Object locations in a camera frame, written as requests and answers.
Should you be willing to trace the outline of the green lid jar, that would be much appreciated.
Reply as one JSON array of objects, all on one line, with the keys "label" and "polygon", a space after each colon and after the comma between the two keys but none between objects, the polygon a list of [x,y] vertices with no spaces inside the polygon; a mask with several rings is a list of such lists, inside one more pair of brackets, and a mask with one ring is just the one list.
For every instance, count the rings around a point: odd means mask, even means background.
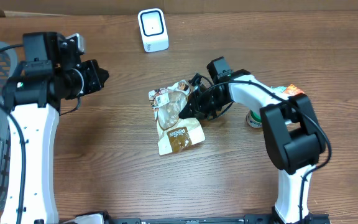
[{"label": "green lid jar", "polygon": [[246,121],[249,126],[253,128],[261,128],[262,127],[262,120],[260,116],[255,114],[252,110],[250,110],[246,116]]}]

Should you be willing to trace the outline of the light green wipes packet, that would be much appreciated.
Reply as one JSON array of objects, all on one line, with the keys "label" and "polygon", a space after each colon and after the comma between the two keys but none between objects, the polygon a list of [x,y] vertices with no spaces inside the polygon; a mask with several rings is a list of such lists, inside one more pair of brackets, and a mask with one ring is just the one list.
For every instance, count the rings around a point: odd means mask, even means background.
[{"label": "light green wipes packet", "polygon": [[272,91],[276,94],[284,93],[287,88],[285,86],[272,87]]}]

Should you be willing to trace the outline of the orange tissue pack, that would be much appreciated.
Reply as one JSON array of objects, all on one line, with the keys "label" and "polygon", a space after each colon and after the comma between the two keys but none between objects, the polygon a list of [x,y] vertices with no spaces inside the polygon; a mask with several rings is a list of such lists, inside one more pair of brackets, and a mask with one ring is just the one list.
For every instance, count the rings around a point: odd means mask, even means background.
[{"label": "orange tissue pack", "polygon": [[295,96],[295,95],[299,95],[299,94],[304,94],[304,91],[302,89],[296,87],[294,84],[291,84],[285,88],[283,93],[287,94],[289,96]]}]

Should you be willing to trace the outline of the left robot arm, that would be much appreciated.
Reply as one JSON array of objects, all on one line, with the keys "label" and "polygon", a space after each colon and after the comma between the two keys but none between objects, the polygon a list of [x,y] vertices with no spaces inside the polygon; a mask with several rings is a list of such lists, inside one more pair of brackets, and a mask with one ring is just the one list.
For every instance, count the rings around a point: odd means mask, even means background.
[{"label": "left robot arm", "polygon": [[86,50],[79,33],[24,34],[23,48],[25,58],[2,90],[11,151],[1,223],[58,223],[53,147],[61,100],[101,90],[109,73],[96,60],[81,61]]}]

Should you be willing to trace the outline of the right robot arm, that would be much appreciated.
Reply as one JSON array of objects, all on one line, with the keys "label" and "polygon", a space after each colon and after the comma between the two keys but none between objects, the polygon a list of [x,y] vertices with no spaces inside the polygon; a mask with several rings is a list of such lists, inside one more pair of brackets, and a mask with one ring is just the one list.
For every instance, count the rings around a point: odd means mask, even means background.
[{"label": "right robot arm", "polygon": [[224,57],[207,65],[210,86],[201,84],[196,74],[188,103],[179,117],[215,119],[233,103],[244,105],[257,117],[263,129],[265,147],[278,169],[278,197],[270,215],[245,215],[245,223],[329,223],[328,215],[308,209],[308,192],[313,172],[322,168],[319,157],[331,152],[310,99],[273,91],[247,70],[234,71]]}]

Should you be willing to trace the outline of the beige snack bag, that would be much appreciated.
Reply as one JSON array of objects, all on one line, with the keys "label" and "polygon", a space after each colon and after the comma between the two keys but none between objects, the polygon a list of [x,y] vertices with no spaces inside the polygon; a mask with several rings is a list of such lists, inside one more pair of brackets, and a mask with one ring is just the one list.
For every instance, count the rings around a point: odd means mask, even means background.
[{"label": "beige snack bag", "polygon": [[186,80],[149,91],[161,156],[180,152],[205,140],[201,124],[196,118],[179,117],[191,93],[192,89]]}]

